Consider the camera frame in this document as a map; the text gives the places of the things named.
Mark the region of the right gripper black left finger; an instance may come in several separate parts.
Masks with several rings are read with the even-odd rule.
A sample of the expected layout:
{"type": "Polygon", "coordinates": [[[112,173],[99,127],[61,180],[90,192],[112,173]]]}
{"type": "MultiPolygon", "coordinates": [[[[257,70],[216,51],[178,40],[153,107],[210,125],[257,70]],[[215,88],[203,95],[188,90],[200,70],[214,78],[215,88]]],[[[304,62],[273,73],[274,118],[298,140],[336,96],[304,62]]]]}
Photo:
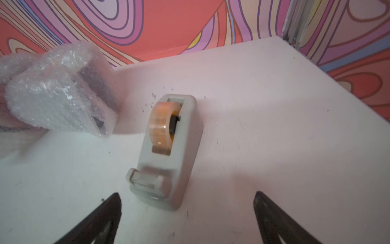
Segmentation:
{"type": "Polygon", "coordinates": [[[58,244],[112,244],[121,219],[121,198],[113,193],[77,226],[60,238],[58,244]]]}

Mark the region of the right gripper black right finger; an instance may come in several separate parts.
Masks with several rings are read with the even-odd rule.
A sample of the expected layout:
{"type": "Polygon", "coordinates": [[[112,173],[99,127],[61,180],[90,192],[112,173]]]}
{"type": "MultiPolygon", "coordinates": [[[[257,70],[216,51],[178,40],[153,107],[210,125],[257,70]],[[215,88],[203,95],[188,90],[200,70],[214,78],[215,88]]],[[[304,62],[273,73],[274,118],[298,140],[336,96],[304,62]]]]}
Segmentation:
{"type": "Polygon", "coordinates": [[[263,192],[256,192],[253,206],[264,244],[320,243],[263,192]]]}

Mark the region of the clear bubble wrap sheet top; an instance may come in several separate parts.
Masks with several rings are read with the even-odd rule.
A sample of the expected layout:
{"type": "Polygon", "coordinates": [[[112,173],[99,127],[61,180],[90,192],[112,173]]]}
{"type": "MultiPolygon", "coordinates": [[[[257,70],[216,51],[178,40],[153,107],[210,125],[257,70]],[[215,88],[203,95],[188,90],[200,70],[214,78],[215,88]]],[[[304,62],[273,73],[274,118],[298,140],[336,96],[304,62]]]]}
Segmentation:
{"type": "Polygon", "coordinates": [[[113,67],[93,43],[79,41],[42,55],[47,95],[27,102],[20,117],[48,130],[84,132],[109,137],[121,107],[113,67]]]}

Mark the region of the clear bubble wrap sheet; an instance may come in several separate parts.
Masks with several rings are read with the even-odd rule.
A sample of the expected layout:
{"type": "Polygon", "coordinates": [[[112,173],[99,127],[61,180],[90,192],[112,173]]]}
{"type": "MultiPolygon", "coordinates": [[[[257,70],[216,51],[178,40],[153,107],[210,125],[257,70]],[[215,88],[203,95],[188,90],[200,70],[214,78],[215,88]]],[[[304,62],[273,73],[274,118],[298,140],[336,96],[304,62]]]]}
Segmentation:
{"type": "Polygon", "coordinates": [[[50,91],[43,80],[44,60],[37,53],[13,53],[1,57],[1,133],[39,131],[46,128],[29,124],[19,110],[27,102],[50,91]]]}
{"type": "Polygon", "coordinates": [[[121,107],[113,67],[93,43],[79,41],[42,55],[47,95],[27,102],[20,117],[48,130],[84,132],[109,137],[121,107]]]}

